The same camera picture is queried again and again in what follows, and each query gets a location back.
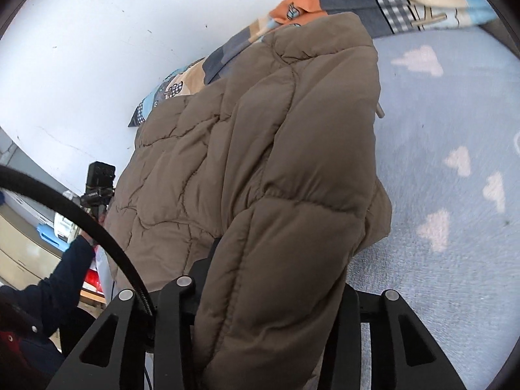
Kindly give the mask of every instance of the person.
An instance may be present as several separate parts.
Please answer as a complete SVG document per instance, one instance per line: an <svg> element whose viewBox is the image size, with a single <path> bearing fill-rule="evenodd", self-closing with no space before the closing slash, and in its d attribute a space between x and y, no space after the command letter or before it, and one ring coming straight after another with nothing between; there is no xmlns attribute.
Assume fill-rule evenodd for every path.
<svg viewBox="0 0 520 390"><path fill-rule="evenodd" d="M0 287L2 390L45 389L70 352L73 345L69 344L61 353L49 338L58 328L63 334L62 327L84 324L85 316L90 316L81 310L85 316L78 321L77 305L85 275L95 256L93 244L92 238L81 232L48 278L23 290L7 285Z"/></svg>

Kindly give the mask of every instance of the orange fabric patch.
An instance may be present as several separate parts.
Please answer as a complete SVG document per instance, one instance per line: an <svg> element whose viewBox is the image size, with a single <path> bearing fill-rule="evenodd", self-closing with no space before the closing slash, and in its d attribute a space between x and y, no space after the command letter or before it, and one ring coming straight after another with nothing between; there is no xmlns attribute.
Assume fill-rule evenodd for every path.
<svg viewBox="0 0 520 390"><path fill-rule="evenodd" d="M283 0L269 15L278 23L287 25L291 23L302 24L299 20L310 13L319 13L319 16L327 15L321 9L320 0Z"/></svg>

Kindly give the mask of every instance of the navy blue sleeve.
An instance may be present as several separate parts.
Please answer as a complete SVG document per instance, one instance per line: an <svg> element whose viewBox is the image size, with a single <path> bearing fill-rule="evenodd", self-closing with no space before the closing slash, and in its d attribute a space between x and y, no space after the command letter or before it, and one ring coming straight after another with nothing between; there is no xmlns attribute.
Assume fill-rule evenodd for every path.
<svg viewBox="0 0 520 390"><path fill-rule="evenodd" d="M27 314L40 321L43 333L51 336L79 303L83 281L94 255L94 249L79 236L63 253L48 278L24 290L4 289L7 286L0 289Z"/></svg>

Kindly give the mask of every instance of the brown puffer jacket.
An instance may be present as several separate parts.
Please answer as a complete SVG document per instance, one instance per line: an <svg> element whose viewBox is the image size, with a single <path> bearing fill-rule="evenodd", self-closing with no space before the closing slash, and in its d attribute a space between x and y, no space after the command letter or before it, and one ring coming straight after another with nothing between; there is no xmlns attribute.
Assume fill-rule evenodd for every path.
<svg viewBox="0 0 520 390"><path fill-rule="evenodd" d="M377 59L352 13L284 27L228 77L154 108L138 133L106 227L150 291L223 237L193 331L208 389L301 389L347 263L389 233L375 173Z"/></svg>

